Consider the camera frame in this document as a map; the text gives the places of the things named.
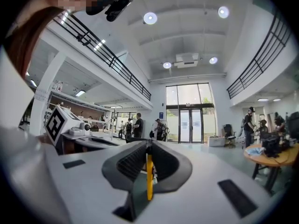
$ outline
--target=wooden table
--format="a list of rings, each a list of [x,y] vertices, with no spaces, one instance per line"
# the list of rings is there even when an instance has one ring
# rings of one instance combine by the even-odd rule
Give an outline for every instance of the wooden table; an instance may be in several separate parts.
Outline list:
[[[274,182],[277,178],[278,172],[279,172],[279,168],[281,166],[292,166],[296,160],[296,157],[298,155],[299,152],[299,143],[297,143],[295,145],[295,147],[291,147],[283,152],[281,152],[279,155],[279,157],[277,158],[268,158],[266,155],[262,154],[262,155],[249,155],[246,150],[247,149],[251,149],[251,148],[256,148],[256,147],[262,147],[261,144],[255,144],[255,145],[251,145],[249,147],[247,147],[244,150],[244,156],[249,159],[250,161],[253,161],[256,163],[256,167],[254,169],[252,178],[255,179],[256,175],[258,173],[259,170],[265,168],[259,168],[260,165],[264,165],[270,168],[270,173],[268,175],[268,179],[267,182],[265,184],[265,189],[268,191],[271,191]]]

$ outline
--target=man in black shirt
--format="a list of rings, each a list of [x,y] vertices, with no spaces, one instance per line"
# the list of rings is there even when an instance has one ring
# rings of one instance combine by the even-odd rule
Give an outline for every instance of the man in black shirt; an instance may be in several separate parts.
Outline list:
[[[141,138],[142,131],[143,131],[143,120],[141,119],[141,114],[137,113],[137,121],[135,125],[133,126],[134,128],[134,137],[135,138]]]
[[[254,132],[254,125],[251,123],[252,121],[252,113],[254,113],[253,107],[248,109],[248,113],[244,118],[244,133],[245,133],[245,145],[246,147],[251,144],[251,134]]]
[[[274,123],[276,124],[276,129],[278,132],[285,133],[285,120],[277,113],[275,112],[275,119]]]

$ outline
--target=door frame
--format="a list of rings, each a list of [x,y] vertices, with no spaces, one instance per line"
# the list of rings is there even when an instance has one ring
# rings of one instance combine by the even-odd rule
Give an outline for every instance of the door frame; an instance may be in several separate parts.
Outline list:
[[[181,141],[181,111],[188,110],[189,111],[189,141]],[[192,111],[199,110],[200,111],[200,121],[201,121],[201,142],[193,142],[193,119],[192,119]],[[204,140],[204,125],[203,125],[203,112],[202,108],[195,107],[186,107],[178,110],[178,143],[187,143],[187,144],[203,144]]]

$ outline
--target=ceiling lamp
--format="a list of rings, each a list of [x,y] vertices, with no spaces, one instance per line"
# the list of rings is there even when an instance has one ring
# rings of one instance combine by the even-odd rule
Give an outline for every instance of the ceiling lamp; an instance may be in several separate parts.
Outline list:
[[[95,48],[93,48],[93,50],[97,50],[101,47],[101,45],[103,45],[106,41],[103,39],[102,41],[100,41],[100,43],[98,45],[96,45]]]
[[[33,84],[34,87],[37,87],[36,83],[34,82],[34,80],[30,80],[30,82]]]
[[[85,91],[80,90],[80,91],[76,94],[76,96],[79,97],[80,95],[83,95],[84,93],[85,93]]]
[[[218,9],[218,14],[221,18],[227,18],[229,16],[229,9],[225,6]]]
[[[210,64],[216,64],[217,61],[218,61],[218,58],[216,58],[216,57],[212,57],[212,58],[210,59]]]
[[[170,63],[170,62],[165,62],[165,63],[163,64],[163,67],[164,67],[165,69],[169,69],[169,68],[171,67],[171,63]]]
[[[154,13],[146,13],[143,19],[144,22],[149,25],[155,24],[158,20],[157,15]]]

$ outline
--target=white box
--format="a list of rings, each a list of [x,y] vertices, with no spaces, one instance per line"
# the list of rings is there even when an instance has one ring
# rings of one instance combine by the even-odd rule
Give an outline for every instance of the white box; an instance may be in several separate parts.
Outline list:
[[[219,137],[219,138],[210,138],[207,141],[207,145],[209,147],[224,147],[225,145],[225,138]]]

